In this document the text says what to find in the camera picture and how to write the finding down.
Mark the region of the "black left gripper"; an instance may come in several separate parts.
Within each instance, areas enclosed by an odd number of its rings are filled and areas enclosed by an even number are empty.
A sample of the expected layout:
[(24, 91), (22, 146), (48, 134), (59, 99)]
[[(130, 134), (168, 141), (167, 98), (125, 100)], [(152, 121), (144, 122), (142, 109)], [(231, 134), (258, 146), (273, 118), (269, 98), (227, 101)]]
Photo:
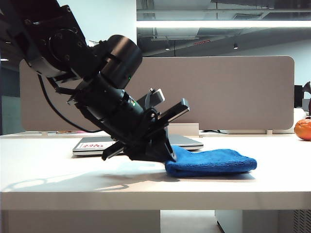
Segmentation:
[(151, 120), (144, 129), (138, 131), (138, 134), (134, 136), (134, 141), (126, 144), (118, 140), (103, 151), (102, 160), (105, 161), (124, 152), (130, 160), (175, 162), (177, 157), (170, 144), (167, 126), (189, 110), (190, 106), (185, 98), (161, 114), (155, 112), (154, 109), (149, 109), (147, 116), (151, 117)]

